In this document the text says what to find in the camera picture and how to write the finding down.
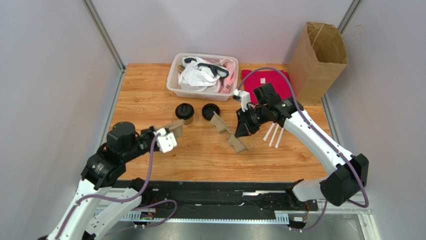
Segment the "brown paper bag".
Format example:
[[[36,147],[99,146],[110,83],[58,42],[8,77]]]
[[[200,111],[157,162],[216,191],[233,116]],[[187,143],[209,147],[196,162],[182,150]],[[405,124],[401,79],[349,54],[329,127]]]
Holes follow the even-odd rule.
[[[339,29],[307,22],[288,64],[289,80],[302,105],[316,105],[348,65],[348,43]]]

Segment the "black coffee cup lid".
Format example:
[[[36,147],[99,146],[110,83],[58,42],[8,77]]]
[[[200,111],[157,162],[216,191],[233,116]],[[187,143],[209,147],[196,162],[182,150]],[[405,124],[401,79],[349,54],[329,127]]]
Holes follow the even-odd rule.
[[[195,109],[189,103],[181,103],[175,109],[175,115],[178,119],[189,120],[194,116]]]

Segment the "brown cardboard cup carrier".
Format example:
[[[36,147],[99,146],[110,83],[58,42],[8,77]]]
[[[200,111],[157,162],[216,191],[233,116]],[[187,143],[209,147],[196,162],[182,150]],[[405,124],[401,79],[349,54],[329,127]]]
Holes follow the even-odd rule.
[[[239,138],[235,137],[235,133],[230,129],[230,127],[222,120],[222,118],[214,111],[213,117],[210,120],[210,124],[214,126],[216,131],[219,134],[228,133],[230,137],[227,141],[228,145],[233,148],[233,150],[240,154],[242,152],[248,151],[246,144]]]

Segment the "paper coffee cup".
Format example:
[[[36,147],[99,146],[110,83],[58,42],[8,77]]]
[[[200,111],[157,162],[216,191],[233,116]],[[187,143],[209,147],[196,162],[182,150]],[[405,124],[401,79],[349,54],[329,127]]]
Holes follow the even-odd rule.
[[[193,123],[193,118],[184,119],[183,125],[184,126],[190,126]]]

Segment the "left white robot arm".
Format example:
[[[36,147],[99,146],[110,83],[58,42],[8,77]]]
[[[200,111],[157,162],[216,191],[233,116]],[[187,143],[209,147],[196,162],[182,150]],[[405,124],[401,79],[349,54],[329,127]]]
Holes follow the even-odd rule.
[[[137,132],[131,122],[116,123],[105,143],[87,160],[63,217],[42,239],[96,240],[105,236],[123,215],[141,203],[151,177],[154,152],[165,153],[162,144],[168,140],[172,140],[174,148],[176,140],[167,127],[150,126]],[[146,179],[134,179],[122,197],[108,197],[107,193],[126,172],[126,164],[146,153],[150,157]]]

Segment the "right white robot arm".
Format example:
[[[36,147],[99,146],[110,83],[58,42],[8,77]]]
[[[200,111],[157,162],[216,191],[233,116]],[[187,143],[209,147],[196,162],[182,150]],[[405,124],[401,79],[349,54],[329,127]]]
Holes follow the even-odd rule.
[[[260,126],[273,122],[299,139],[319,160],[328,176],[316,180],[298,180],[290,187],[290,195],[300,202],[327,200],[334,206],[350,202],[358,192],[365,192],[369,160],[362,153],[352,154],[328,136],[292,97],[285,99],[271,83],[254,89],[257,104],[252,106],[250,94],[236,89],[233,99],[240,102],[236,111],[235,137],[255,134]]]

